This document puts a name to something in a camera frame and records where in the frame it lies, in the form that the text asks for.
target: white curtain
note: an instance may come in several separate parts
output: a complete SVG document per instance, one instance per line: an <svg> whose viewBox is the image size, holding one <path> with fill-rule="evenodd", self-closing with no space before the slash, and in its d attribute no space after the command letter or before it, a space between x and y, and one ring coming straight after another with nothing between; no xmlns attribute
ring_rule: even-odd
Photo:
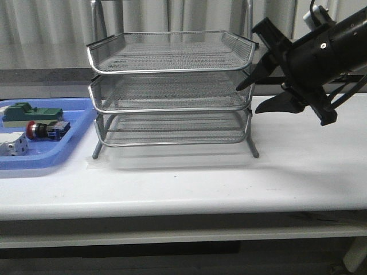
<svg viewBox="0 0 367 275"><path fill-rule="evenodd" d="M302 21L310 0L253 0L254 23L268 16L290 38L308 32ZM365 0L318 0L342 20ZM103 1L108 34L246 29L243 0ZM60 44L92 41L90 0L0 0L0 44Z"/></svg>

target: metal mesh tray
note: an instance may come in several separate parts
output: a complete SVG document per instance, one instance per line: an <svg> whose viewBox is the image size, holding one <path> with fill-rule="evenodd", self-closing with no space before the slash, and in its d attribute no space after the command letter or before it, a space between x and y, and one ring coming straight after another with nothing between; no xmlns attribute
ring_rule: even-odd
<svg viewBox="0 0 367 275"><path fill-rule="evenodd" d="M251 88L236 91L242 71L127 74L98 77L90 86L100 113L244 109Z"/></svg>
<svg viewBox="0 0 367 275"><path fill-rule="evenodd" d="M238 143L247 137L246 111L102 115L95 120L100 141L109 147Z"/></svg>
<svg viewBox="0 0 367 275"><path fill-rule="evenodd" d="M121 33L87 47L98 74L239 70L255 43L225 31Z"/></svg>

